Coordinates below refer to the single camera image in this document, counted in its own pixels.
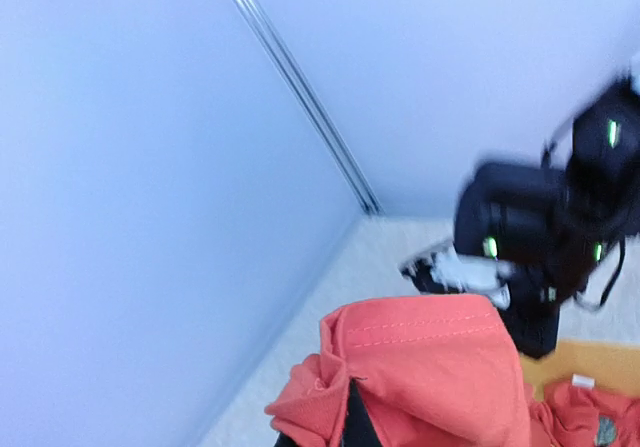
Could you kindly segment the red t-shirt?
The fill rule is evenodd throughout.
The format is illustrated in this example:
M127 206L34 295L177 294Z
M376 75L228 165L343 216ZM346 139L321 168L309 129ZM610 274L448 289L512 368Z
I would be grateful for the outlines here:
M635 446L639 402L551 384L536 400L477 295L372 299L320 322L320 350L266 408L281 446L340 446L355 380L382 446Z

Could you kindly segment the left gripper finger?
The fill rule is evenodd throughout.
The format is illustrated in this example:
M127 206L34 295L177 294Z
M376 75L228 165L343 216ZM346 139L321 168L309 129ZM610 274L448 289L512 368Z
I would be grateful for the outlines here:
M373 423L355 380L349 384L347 411L340 440L341 447L381 447Z

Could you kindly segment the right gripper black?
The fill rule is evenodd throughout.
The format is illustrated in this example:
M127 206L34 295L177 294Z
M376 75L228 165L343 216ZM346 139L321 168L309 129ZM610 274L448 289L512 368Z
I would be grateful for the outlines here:
M533 359L552 353L557 344L560 312L557 290L539 268L517 266L507 279L509 306L499 315L517 350Z

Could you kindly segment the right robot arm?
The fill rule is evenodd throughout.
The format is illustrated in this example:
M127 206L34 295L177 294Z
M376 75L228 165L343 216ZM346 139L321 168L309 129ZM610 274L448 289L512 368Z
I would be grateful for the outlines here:
M639 80L613 80L572 121L564 168L487 159L463 190L457 254L510 262L510 304L500 316L517 350L553 352L560 308L584 293L612 248L639 233Z

